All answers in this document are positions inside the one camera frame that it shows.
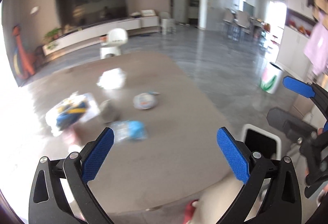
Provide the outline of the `grey crumpled trash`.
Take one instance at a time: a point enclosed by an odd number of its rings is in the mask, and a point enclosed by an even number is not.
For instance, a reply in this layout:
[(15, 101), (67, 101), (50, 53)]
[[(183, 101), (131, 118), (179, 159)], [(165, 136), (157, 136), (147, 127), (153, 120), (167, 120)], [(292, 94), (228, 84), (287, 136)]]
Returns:
[(99, 105), (99, 118), (103, 123), (115, 122), (119, 119), (120, 112), (111, 100), (103, 101)]

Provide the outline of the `stacked white stools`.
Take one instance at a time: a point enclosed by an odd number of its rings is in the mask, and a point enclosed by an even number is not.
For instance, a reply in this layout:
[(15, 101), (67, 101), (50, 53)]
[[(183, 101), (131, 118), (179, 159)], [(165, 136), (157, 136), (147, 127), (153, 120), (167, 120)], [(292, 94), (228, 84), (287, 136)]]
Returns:
[(161, 33), (167, 35), (168, 33), (176, 33), (176, 22), (168, 12), (160, 12), (159, 18), (161, 21)]

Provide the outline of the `white square trash bin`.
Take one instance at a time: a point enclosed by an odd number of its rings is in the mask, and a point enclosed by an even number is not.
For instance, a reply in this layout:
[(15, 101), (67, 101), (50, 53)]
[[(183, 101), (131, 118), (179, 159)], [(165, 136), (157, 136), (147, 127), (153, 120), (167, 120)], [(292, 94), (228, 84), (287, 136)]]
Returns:
[(245, 124), (241, 131), (241, 139), (251, 152), (259, 152), (265, 158), (281, 160), (281, 139), (270, 132), (251, 124)]

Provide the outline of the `white tulip trash can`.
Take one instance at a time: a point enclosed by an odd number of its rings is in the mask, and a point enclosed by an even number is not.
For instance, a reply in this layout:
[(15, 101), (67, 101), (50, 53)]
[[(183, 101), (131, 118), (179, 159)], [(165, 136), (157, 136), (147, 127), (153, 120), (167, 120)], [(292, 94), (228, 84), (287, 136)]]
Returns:
[(268, 94), (274, 94), (280, 84), (284, 70), (279, 65), (269, 62), (260, 78), (260, 88)]

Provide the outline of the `white plastic chair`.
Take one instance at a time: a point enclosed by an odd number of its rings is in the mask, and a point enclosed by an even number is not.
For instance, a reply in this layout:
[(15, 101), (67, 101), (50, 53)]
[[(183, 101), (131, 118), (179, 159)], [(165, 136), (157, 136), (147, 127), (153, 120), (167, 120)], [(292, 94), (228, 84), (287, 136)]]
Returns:
[(100, 57), (106, 59), (122, 55), (121, 46), (128, 42), (128, 33), (125, 29), (115, 28), (106, 36), (106, 42), (101, 43)]

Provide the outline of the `blue plastic bag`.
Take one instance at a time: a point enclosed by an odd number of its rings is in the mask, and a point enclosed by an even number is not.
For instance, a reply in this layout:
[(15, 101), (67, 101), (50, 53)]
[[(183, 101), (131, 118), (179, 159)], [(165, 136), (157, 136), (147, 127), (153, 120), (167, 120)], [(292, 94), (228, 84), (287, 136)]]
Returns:
[(116, 121), (111, 124), (115, 135), (115, 142), (127, 140), (139, 141), (147, 138), (147, 131), (140, 121)]

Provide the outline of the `potted green plant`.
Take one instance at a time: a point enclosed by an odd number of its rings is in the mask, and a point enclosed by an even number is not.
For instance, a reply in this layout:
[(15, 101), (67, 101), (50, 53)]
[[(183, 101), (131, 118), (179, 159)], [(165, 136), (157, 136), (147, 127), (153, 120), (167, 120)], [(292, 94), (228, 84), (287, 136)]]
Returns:
[(62, 36), (62, 29), (56, 27), (45, 34), (43, 41), (45, 44), (48, 44), (57, 40), (61, 36)]

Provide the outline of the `white round wrapped trash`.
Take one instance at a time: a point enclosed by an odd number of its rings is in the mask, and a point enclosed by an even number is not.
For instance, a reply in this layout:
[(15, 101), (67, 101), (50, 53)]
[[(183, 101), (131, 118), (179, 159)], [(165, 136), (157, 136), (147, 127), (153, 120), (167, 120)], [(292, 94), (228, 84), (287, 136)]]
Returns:
[(133, 98), (133, 106), (138, 110), (152, 109), (158, 103), (158, 99), (157, 99), (158, 95), (159, 95), (158, 92), (144, 92), (139, 95), (136, 95)]

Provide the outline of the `pink hanging cloth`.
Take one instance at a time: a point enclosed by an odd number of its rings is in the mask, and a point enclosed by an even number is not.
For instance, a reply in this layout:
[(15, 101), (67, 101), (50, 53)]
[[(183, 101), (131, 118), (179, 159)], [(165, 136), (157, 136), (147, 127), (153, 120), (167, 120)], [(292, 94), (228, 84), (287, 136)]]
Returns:
[(327, 70), (327, 28), (323, 25), (324, 17), (326, 15), (319, 12), (319, 21), (304, 48), (304, 54), (310, 60), (312, 72), (316, 76)]

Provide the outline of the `long white tv cabinet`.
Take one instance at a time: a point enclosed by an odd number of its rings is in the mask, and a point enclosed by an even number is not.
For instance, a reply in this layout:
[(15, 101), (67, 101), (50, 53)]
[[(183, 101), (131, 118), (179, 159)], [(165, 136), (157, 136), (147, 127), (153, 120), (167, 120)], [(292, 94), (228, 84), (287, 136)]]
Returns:
[(101, 42), (101, 37), (110, 30), (121, 28), (127, 31), (128, 35), (159, 32), (160, 20), (158, 16), (128, 18), (122, 21), (113, 21), (96, 26), (92, 26), (80, 31), (65, 35), (53, 42), (43, 46), (46, 57), (57, 58), (70, 52), (80, 50)]

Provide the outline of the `dining table with chairs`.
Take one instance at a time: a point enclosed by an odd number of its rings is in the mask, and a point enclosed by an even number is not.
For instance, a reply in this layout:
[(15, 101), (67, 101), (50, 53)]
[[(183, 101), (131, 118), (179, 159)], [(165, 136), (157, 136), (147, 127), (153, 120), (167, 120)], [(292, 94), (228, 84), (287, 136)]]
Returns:
[(234, 40), (253, 40), (264, 43), (266, 40), (267, 24), (258, 18), (251, 17), (246, 11), (233, 11), (226, 8), (223, 14), (223, 32)]

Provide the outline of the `framed picture on cabinet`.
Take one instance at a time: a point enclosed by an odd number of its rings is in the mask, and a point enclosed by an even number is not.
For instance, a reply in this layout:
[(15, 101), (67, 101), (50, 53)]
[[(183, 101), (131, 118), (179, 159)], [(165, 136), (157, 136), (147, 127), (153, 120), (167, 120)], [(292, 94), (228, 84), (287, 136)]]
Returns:
[(157, 16), (155, 10), (141, 10), (142, 17), (154, 17)]

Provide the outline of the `large wall television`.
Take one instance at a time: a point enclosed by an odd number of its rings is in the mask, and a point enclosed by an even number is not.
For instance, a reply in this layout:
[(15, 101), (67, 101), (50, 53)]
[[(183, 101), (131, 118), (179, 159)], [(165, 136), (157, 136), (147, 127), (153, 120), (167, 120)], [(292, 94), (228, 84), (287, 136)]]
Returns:
[(88, 27), (128, 16), (127, 0), (55, 0), (55, 4), (62, 28)]

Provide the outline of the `crumpled white tissue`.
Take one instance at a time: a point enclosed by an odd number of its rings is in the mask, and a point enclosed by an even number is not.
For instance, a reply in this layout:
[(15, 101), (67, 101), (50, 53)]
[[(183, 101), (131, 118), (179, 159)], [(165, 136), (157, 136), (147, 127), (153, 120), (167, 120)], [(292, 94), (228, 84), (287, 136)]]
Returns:
[(105, 90), (118, 90), (125, 85), (126, 77), (121, 68), (105, 71), (98, 79), (97, 86)]

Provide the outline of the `orange dinosaur toy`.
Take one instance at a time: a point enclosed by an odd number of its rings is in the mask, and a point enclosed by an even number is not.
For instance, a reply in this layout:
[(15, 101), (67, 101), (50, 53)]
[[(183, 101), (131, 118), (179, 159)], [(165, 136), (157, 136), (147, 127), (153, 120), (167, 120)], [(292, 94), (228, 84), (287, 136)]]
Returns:
[(30, 76), (33, 76), (36, 73), (34, 67), (36, 57), (33, 53), (27, 52), (24, 49), (19, 25), (13, 27), (12, 35), (16, 42), (16, 49), (13, 57), (15, 73), (20, 79), (27, 80)]

